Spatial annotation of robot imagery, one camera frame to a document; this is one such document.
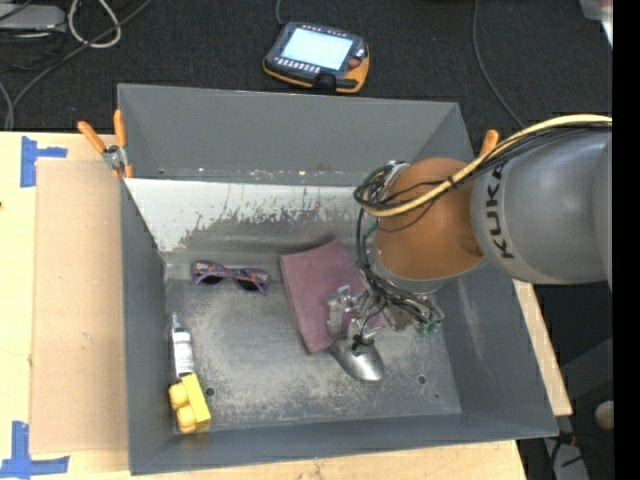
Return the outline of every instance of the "gray metal bin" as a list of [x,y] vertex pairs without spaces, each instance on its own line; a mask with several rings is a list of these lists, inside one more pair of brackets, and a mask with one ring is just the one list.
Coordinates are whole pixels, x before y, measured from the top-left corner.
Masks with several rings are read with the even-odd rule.
[[[457,104],[122,84],[118,107],[135,170],[121,185],[133,474],[557,434],[513,283],[490,266],[436,292],[435,334],[379,332],[378,383],[308,354],[288,307],[279,256],[336,237],[355,254],[369,172],[472,158]],[[267,297],[196,289],[204,256],[269,270]],[[169,406],[173,311],[215,391],[205,433],[179,433]]]

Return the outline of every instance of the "pink cloth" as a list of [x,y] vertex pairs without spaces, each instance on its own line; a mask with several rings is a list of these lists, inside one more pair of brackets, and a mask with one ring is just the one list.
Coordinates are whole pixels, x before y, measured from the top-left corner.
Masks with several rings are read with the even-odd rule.
[[[280,268],[289,306],[302,339],[311,354],[325,350],[333,342],[327,328],[327,297],[348,284],[351,295],[364,291],[355,260],[335,239],[320,247],[280,256]],[[382,314],[370,319],[371,328],[384,325]]]

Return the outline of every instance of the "sunglasses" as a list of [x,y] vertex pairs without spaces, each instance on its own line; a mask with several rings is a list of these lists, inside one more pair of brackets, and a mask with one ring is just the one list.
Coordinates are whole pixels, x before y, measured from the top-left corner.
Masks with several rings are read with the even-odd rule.
[[233,279],[238,288],[245,292],[267,294],[269,273],[260,268],[227,268],[207,260],[194,261],[191,265],[194,284],[217,286],[225,279]]

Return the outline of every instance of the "black carpet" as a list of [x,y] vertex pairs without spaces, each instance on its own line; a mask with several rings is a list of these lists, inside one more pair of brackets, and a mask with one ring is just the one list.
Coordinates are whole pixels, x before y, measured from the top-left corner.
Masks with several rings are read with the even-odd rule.
[[[34,3],[66,11],[71,1]],[[146,0],[107,1],[123,19]],[[120,82],[289,91],[261,65],[279,31],[276,2],[153,0],[117,45],[71,57],[81,45],[69,34],[4,33],[0,82],[16,103],[12,128],[75,132],[87,120],[112,133]],[[366,39],[363,89],[336,97],[457,102],[476,152],[490,128],[507,136],[558,115],[612,114],[613,50],[578,0],[282,0],[280,15]],[[111,26],[95,0],[83,2],[75,22],[89,38]],[[0,98],[3,122],[7,110]],[[606,283],[536,289],[561,365],[612,335]]]

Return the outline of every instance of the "small bottle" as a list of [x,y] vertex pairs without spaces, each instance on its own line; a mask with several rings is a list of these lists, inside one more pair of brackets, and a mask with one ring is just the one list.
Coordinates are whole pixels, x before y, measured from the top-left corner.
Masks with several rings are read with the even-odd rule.
[[191,333],[182,327],[177,313],[171,314],[169,356],[172,369],[171,375],[174,381],[179,381],[180,378],[194,372]]

